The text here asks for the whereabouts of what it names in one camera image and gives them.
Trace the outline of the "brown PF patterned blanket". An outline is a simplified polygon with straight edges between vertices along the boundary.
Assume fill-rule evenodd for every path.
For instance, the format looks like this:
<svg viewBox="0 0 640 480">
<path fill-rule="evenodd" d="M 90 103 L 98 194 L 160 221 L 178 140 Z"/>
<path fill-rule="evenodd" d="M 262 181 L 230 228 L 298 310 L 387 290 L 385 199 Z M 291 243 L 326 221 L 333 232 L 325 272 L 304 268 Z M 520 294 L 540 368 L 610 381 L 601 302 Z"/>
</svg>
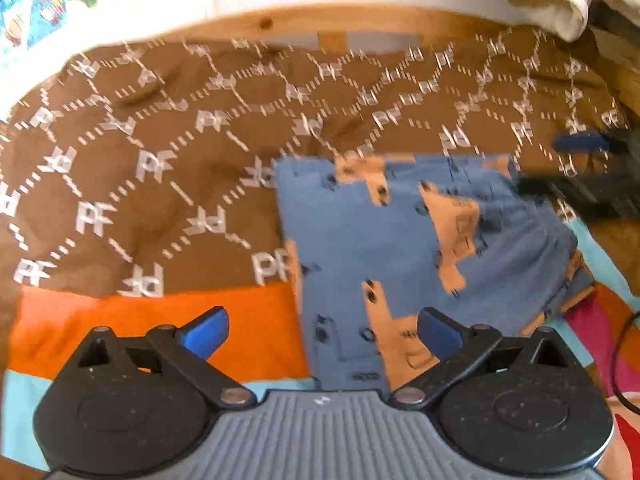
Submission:
<svg viewBox="0 0 640 480">
<path fill-rule="evenodd" d="M 152 296 L 286 277 L 284 156 L 580 160 L 559 133 L 627 125 L 592 42 L 533 27 L 390 53 L 153 40 L 73 56 L 1 124 L 1 291 Z"/>
</svg>

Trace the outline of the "blue patterned pajama pants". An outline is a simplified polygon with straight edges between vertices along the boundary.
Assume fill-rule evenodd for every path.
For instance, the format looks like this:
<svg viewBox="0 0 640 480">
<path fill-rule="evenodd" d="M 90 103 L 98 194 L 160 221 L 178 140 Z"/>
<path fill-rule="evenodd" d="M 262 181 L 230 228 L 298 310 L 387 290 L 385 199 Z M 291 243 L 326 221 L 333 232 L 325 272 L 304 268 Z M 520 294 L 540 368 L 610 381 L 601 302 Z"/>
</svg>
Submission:
<svg viewBox="0 0 640 480">
<path fill-rule="evenodd" d="M 521 196 L 510 158 L 287 158 L 278 209 L 310 372 L 322 389 L 394 390 L 432 367 L 433 307 L 506 336 L 593 289 L 574 233 Z"/>
</svg>

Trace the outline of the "wooden bed frame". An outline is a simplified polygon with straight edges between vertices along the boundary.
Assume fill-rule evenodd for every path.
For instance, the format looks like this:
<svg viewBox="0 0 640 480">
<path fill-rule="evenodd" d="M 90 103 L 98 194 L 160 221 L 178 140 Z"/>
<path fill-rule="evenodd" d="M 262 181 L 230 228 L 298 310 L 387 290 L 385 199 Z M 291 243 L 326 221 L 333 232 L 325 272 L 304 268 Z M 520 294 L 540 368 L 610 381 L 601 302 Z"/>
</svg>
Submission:
<svg viewBox="0 0 640 480">
<path fill-rule="evenodd" d="M 323 49 L 347 49 L 350 32 L 386 32 L 412 35 L 421 44 L 490 34 L 506 27 L 468 14 L 404 6 L 396 3 L 328 3 L 276 6 L 272 9 L 208 18 L 194 24 L 160 25 L 157 32 L 134 28 L 133 40 L 162 39 L 276 39 L 315 34 Z M 593 9 L 591 33 L 599 53 L 593 60 L 614 96 L 635 115 L 639 113 L 639 27 L 604 3 Z"/>
</svg>

